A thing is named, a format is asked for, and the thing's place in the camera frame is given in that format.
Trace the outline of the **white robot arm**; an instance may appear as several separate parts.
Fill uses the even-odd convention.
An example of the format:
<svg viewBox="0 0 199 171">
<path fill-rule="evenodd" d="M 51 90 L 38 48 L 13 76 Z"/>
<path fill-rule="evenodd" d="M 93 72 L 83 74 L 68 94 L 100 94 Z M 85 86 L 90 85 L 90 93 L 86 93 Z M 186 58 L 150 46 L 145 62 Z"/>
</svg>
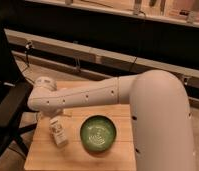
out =
<svg viewBox="0 0 199 171">
<path fill-rule="evenodd" d="M 187 92 L 164 70 L 113 77 L 59 90 L 50 77 L 40 77 L 28 106 L 53 116 L 59 109 L 128 104 L 136 117 L 137 171 L 196 171 L 195 147 Z"/>
</svg>

